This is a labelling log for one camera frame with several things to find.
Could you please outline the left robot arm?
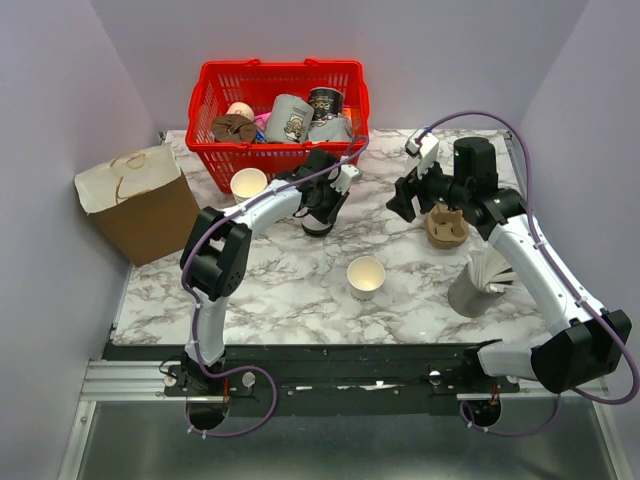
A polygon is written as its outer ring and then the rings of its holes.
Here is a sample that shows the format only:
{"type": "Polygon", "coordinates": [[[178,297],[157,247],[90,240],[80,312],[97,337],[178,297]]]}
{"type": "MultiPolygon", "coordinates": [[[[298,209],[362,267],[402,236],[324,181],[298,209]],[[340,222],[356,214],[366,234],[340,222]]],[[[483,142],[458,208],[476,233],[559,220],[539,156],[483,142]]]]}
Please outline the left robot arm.
{"type": "Polygon", "coordinates": [[[201,395],[214,393],[222,380],[215,365],[224,355],[224,321],[229,297],[244,279],[251,242],[273,224],[292,216],[304,232],[325,237],[361,172],[316,148],[305,163],[280,173],[264,190],[236,206],[202,209],[180,260],[182,287],[194,298],[186,355],[195,363],[187,382],[201,395]]]}

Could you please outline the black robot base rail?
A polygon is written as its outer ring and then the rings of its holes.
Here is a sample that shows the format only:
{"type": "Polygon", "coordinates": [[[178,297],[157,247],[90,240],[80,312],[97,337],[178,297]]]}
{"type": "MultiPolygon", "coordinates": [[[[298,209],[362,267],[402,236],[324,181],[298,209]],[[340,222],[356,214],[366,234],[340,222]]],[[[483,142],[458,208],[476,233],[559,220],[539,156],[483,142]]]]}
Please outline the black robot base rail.
{"type": "Polygon", "coordinates": [[[454,416],[468,401],[491,425],[519,400],[556,395],[481,374],[470,344],[231,345],[204,375],[179,346],[116,346],[89,364],[82,395],[188,408],[197,424],[223,419],[428,414],[454,416]]]}

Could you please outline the single white paper cup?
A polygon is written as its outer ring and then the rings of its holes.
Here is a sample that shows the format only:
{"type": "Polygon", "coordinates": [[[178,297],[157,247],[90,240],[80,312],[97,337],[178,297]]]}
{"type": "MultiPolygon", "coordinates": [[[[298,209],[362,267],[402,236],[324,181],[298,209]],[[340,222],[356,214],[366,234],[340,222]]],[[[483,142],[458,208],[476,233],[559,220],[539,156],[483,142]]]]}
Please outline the single white paper cup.
{"type": "Polygon", "coordinates": [[[374,257],[362,256],[353,260],[347,269],[351,295],[357,300],[374,297],[385,281],[385,269],[374,257]]]}

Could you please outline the stack of white paper cups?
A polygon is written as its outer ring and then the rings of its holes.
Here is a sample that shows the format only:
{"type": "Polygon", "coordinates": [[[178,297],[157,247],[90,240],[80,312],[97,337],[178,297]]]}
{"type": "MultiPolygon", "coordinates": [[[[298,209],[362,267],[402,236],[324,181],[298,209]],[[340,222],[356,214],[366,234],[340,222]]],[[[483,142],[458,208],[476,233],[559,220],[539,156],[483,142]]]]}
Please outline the stack of white paper cups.
{"type": "Polygon", "coordinates": [[[259,194],[267,185],[267,176],[257,168],[242,169],[230,181],[231,193],[237,204],[259,194]]]}

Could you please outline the brown paper takeout bag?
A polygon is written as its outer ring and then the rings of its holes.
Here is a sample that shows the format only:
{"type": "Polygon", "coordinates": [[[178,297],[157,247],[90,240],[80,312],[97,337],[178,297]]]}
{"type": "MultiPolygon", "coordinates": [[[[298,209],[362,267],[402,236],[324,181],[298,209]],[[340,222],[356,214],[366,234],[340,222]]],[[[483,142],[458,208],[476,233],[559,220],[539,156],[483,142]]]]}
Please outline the brown paper takeout bag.
{"type": "Polygon", "coordinates": [[[88,218],[136,266],[183,249],[200,211],[167,144],[79,173],[74,185],[88,218]]]}

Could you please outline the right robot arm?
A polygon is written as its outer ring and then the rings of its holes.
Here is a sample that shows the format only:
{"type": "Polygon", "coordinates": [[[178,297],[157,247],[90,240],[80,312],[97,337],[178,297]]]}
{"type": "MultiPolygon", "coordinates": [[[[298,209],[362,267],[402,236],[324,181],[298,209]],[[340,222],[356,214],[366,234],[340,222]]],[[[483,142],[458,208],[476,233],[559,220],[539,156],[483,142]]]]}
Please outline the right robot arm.
{"type": "Polygon", "coordinates": [[[461,211],[519,277],[550,334],[539,345],[496,340],[476,346],[472,360],[460,367],[462,384],[480,392],[496,377],[510,376],[537,381],[559,394],[613,372],[631,331],[630,319],[590,295],[537,233],[522,195],[499,186],[493,144],[482,137],[455,141],[451,175],[437,161],[434,135],[417,131],[405,149],[417,163],[396,180],[388,209],[408,222],[437,204],[461,211]]]}

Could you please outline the stack of cup lids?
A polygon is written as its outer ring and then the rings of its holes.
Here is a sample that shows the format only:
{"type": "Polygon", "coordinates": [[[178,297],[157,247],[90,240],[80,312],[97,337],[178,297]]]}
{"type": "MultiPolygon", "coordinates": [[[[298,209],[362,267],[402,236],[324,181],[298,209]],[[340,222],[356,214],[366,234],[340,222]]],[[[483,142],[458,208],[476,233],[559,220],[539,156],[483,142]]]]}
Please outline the stack of cup lids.
{"type": "Polygon", "coordinates": [[[302,216],[301,227],[306,235],[314,238],[326,237],[334,228],[335,223],[323,223],[316,219],[310,210],[302,216]]]}

